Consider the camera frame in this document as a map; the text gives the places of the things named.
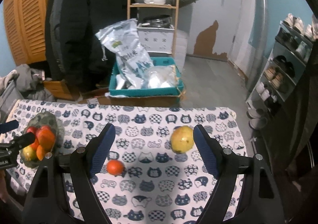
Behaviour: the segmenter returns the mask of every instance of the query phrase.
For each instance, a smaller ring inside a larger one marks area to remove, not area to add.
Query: tablecloth
[[[19,128],[3,134],[2,142],[21,135],[29,119],[49,111],[57,118],[59,136],[55,152],[68,154],[98,136],[106,123],[113,123],[116,139],[105,165],[91,179],[99,200],[113,223],[195,223],[216,180],[206,172],[196,146],[186,154],[171,151],[170,136],[179,126],[202,124],[210,137],[224,148],[245,155],[240,130],[229,108],[149,108],[97,104],[65,104],[20,100],[8,120],[16,119]],[[125,165],[121,176],[106,171],[110,159]],[[26,190],[36,169],[19,165],[9,169]],[[242,176],[238,176],[225,219],[231,218],[240,196]],[[82,219],[72,180],[65,174],[65,186],[72,214]]]

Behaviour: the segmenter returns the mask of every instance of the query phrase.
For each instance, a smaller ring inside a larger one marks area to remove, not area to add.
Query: blue wall
[[[15,69],[13,57],[7,40],[4,28],[3,2],[0,4],[0,76],[6,76]]]
[[[306,0],[267,0],[268,3],[268,37],[264,56],[268,57],[278,32],[279,22],[284,20],[288,13],[300,17],[304,26],[311,24],[312,10]]]

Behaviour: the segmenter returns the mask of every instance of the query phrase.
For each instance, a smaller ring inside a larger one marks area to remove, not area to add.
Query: cat face pattern
[[[58,129],[64,129],[65,133],[59,143],[62,151],[57,153],[67,154],[78,146],[86,146],[101,133],[107,122],[115,125],[115,142],[100,176],[94,176],[91,182],[108,217],[122,224],[147,221],[194,224],[201,214],[216,180],[206,172],[195,146],[184,154],[173,153],[170,136],[177,127],[191,125],[193,128],[202,124],[223,148],[230,148],[240,155],[246,153],[234,114],[228,108],[169,109],[96,104],[77,107],[46,102],[42,105],[35,101],[29,101],[24,109],[23,106],[15,113],[21,131],[37,112],[51,112],[57,121],[61,120]],[[106,164],[111,159],[125,164],[123,175],[114,177],[107,172]],[[19,180],[27,180],[21,183],[29,187],[35,171],[30,171],[21,162],[12,174]],[[242,185],[240,180],[234,191],[238,195],[231,199],[225,218],[234,215]],[[66,179],[65,184],[72,214],[80,216],[72,181]]]

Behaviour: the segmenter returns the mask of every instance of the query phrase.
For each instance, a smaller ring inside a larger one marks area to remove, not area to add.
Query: blue gripper pad
[[[12,120],[10,122],[6,122],[0,124],[0,133],[10,132],[19,127],[19,122],[17,120]]]
[[[115,127],[108,123],[98,137],[87,144],[86,160],[90,178],[101,171],[112,144],[115,141]]]
[[[216,179],[219,177],[219,170],[217,167],[217,159],[214,153],[211,150],[210,145],[207,143],[206,139],[212,139],[202,127],[200,130],[199,126],[196,125],[193,129],[193,140],[198,148],[198,151],[202,157],[204,165],[206,167],[207,172],[210,175],[213,175]]]

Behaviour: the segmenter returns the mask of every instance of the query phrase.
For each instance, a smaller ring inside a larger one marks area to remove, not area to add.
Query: shoe
[[[266,117],[254,118],[249,121],[249,124],[250,124],[250,127],[252,127],[254,130],[260,130],[267,125],[267,118]]]
[[[281,73],[276,74],[275,78],[272,79],[271,83],[275,89],[279,89],[280,85],[283,83],[284,76]]]
[[[271,108],[271,105],[277,101],[276,95],[269,96],[265,101],[264,104],[267,108]]]
[[[294,22],[295,22],[295,17],[291,13],[289,13],[286,19],[284,20],[284,23],[292,28],[294,26]]]
[[[288,74],[291,78],[295,77],[295,69],[294,66],[291,62],[287,62],[285,63],[286,69],[284,70],[284,72],[286,74]]]
[[[278,34],[275,37],[275,40],[285,46],[285,42],[291,37],[291,34],[286,32],[283,28],[279,29]]]
[[[270,88],[265,89],[265,90],[263,91],[263,93],[260,95],[260,98],[261,98],[263,101],[265,101],[265,100],[267,100],[267,99],[271,96],[271,94],[272,94],[272,91],[271,91]]]
[[[298,48],[299,44],[298,42],[294,39],[293,36],[290,36],[290,38],[285,42],[285,47],[288,48],[291,52],[295,52],[295,50]]]
[[[268,109],[271,112],[271,114],[274,116],[278,112],[278,110],[281,108],[281,105],[278,103],[278,101],[272,103]]]
[[[295,77],[294,66],[291,62],[287,61],[286,57],[284,57],[283,55],[278,55],[273,59],[273,61],[291,78]]]
[[[312,16],[312,29],[313,29],[313,40],[318,39],[318,19],[315,17],[315,15]]]
[[[268,88],[267,83],[260,83],[259,85],[256,86],[256,91],[258,94],[262,94],[266,88]]]
[[[281,92],[281,93],[284,93],[286,94],[288,92],[288,84],[286,82],[283,82],[280,86],[279,86],[279,89],[278,91]]]
[[[304,33],[305,38],[307,38],[309,41],[313,42],[314,41],[314,36],[313,36],[313,30],[311,28],[311,25],[308,24],[306,31]]]
[[[305,58],[306,55],[306,43],[305,42],[301,42],[298,46],[298,48],[295,50],[295,55],[297,55],[297,57],[301,60],[303,60]]]
[[[261,118],[261,117],[265,116],[265,111],[262,110],[261,108],[250,108],[248,110],[248,115],[251,118]]]
[[[293,29],[299,32],[300,34],[304,33],[304,23],[301,18],[296,18]]]
[[[274,66],[270,66],[266,69],[266,71],[264,72],[266,78],[271,81],[276,73],[276,68]]]

